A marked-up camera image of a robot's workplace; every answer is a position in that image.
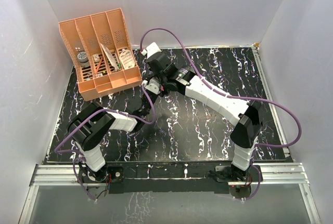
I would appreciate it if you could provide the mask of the white paper sachet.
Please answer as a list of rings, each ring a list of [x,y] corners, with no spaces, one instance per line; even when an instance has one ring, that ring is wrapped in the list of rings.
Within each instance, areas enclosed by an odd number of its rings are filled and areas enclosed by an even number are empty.
[[[117,60],[117,55],[116,55],[115,51],[113,49],[110,50],[107,46],[105,46],[102,43],[100,43],[100,46],[102,47],[102,50],[104,51],[111,66],[113,67],[113,70],[118,71],[120,68],[118,66],[118,60]]]

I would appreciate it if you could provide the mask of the grey round tin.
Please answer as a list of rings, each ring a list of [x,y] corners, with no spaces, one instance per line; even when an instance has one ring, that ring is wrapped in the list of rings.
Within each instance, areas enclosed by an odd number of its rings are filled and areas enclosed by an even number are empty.
[[[79,52],[77,55],[77,59],[81,67],[83,68],[90,67],[88,55],[85,51]]]

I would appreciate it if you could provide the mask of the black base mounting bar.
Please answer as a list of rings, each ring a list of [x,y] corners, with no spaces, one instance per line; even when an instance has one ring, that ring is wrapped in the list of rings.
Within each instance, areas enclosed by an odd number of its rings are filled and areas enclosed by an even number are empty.
[[[261,168],[253,165],[243,179],[231,173],[231,162],[123,162],[108,165],[109,194],[132,192],[214,192],[229,194],[232,186],[263,181]]]

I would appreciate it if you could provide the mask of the orange plastic file organizer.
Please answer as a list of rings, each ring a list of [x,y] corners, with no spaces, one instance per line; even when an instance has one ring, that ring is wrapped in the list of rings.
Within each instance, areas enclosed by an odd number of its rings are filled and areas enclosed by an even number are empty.
[[[141,84],[142,76],[138,64],[125,70],[119,59],[120,50],[123,48],[133,53],[122,9],[62,21],[59,23],[59,31],[76,70],[79,93],[85,101]],[[100,43],[115,51],[120,68],[118,71],[113,70]],[[78,62],[77,55],[82,51],[88,55],[88,68],[81,67]],[[94,54],[102,54],[104,59],[98,74],[95,72],[98,63],[93,60]]]

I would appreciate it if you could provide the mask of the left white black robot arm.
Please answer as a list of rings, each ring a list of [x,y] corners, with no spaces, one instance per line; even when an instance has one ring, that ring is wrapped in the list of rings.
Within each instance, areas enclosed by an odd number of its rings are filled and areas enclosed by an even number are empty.
[[[146,117],[153,103],[154,100],[149,102],[145,96],[142,96],[140,106],[131,108],[122,115],[117,111],[103,111],[96,114],[103,107],[97,102],[92,102],[71,120],[67,131],[73,134],[72,139],[85,158],[87,167],[85,173],[90,180],[101,182],[107,177],[108,165],[99,146],[105,134],[110,130],[129,133],[139,131],[145,123],[135,117]]]

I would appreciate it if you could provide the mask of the small white card box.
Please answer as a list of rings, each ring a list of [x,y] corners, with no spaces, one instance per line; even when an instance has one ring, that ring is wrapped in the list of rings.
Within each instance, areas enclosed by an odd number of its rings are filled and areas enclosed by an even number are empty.
[[[99,63],[103,56],[102,56],[102,54],[94,54],[94,55],[92,55],[92,57],[93,57],[93,60],[95,63]]]

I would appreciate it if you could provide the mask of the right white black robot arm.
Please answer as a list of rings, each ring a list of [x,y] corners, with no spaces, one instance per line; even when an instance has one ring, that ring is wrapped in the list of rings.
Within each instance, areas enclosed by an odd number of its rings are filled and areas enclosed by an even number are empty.
[[[153,76],[145,88],[159,96],[171,91],[198,100],[225,117],[234,127],[230,134],[234,143],[234,157],[230,167],[213,172],[214,177],[244,181],[251,173],[255,145],[263,126],[260,102],[231,99],[226,92],[216,93],[217,87],[205,82],[195,74],[194,69],[183,66],[177,68],[162,51],[153,54],[142,50],[146,63]]]

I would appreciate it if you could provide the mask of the white label packet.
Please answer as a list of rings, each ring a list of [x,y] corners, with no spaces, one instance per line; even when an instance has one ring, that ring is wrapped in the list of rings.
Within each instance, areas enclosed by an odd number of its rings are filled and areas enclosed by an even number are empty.
[[[119,54],[120,62],[125,70],[136,66],[133,53],[129,49],[121,49]]]

